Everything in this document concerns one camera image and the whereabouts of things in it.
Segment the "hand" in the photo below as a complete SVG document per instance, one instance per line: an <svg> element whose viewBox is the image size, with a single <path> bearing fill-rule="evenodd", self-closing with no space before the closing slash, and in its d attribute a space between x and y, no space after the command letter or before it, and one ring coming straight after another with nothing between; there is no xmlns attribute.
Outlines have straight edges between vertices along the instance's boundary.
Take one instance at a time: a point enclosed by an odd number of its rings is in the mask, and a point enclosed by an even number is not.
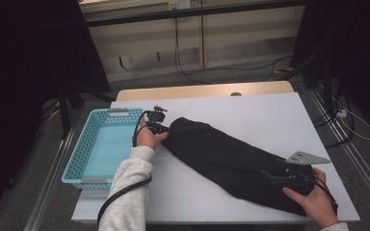
<svg viewBox="0 0 370 231"><path fill-rule="evenodd" d="M144 121L140 122L141 130L137 134L137 146L148 146L155 150L159 143L168 137L168 132L154 135Z"/></svg>
<svg viewBox="0 0 370 231"><path fill-rule="evenodd" d="M326 173L324 171L316 167L313 168L313 171L320 180L326 182ZM321 228L327 228L339 223L331 206L330 197L318 186L314 186L313 191L307 196L303 196L288 188L283 188L283 191L289 198L299 203Z"/></svg>

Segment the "folded black garment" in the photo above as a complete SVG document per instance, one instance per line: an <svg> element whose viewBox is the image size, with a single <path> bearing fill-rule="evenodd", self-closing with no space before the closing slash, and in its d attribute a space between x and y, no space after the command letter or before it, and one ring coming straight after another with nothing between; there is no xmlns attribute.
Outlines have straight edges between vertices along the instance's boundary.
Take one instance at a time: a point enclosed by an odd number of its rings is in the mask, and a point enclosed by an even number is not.
<svg viewBox="0 0 370 231"><path fill-rule="evenodd" d="M298 203L261 172L288 176L285 168L278 164L285 159L279 156L232 138L209 124L183 117L171 124L170 136L163 145L183 163L237 198L305 215Z"/></svg>

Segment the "light blue basket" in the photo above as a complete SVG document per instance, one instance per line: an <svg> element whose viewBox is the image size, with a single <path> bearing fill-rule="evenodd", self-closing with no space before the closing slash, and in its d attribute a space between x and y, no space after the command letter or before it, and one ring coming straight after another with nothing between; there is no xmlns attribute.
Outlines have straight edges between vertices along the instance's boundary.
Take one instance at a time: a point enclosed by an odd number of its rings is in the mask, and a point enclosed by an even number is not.
<svg viewBox="0 0 370 231"><path fill-rule="evenodd" d="M129 158L143 109L93 110L68 161L62 181L78 189L108 189L119 164Z"/></svg>

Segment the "gray sleeve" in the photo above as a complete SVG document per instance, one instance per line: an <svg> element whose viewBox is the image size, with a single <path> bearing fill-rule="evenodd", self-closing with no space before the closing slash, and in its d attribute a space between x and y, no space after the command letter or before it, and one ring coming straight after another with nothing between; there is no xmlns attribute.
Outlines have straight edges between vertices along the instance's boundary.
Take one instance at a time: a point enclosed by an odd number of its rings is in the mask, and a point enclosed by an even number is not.
<svg viewBox="0 0 370 231"><path fill-rule="evenodd" d="M147 146L134 147L129 159L123 161L116 172L109 197L119 190L149 178L150 160L154 150ZM99 230L145 230L145 204L148 185L122 195L104 212Z"/></svg>
<svg viewBox="0 0 370 231"><path fill-rule="evenodd" d="M348 225L347 223L337 223L335 225L332 225L330 227L320 229L320 231L348 231Z"/></svg>

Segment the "white tabletop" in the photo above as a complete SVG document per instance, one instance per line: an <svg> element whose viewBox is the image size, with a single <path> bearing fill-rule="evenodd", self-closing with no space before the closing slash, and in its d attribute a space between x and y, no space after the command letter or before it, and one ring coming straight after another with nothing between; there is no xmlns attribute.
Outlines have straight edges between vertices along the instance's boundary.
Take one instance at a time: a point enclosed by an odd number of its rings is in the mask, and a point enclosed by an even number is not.
<svg viewBox="0 0 370 231"><path fill-rule="evenodd" d="M118 101L112 108L159 105L168 110L164 125L179 117L209 123L231 137L280 157L300 150L323 158L329 155L296 93L235 97ZM176 159L163 146L152 162L152 182L146 209L148 223L300 223L309 218L234 198ZM328 176L338 218L359 220L333 164L315 165ZM108 191L83 190L72 219L95 222Z"/></svg>

